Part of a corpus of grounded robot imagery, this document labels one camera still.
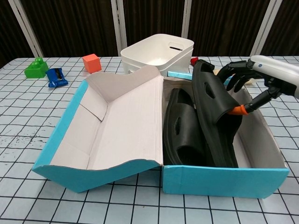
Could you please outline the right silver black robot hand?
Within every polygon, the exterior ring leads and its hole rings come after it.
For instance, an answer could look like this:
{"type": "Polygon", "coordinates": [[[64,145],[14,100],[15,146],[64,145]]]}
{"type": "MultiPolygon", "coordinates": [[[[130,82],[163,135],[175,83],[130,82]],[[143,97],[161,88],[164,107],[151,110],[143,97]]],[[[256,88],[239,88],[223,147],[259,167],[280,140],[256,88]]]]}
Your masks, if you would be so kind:
{"type": "Polygon", "coordinates": [[[254,55],[247,61],[228,63],[217,73],[217,77],[222,82],[231,78],[227,91],[233,89],[238,92],[251,79],[263,79],[264,85],[268,87],[251,102],[228,111],[231,115],[247,115],[281,94],[299,98],[298,66],[267,56],[254,55]]]}

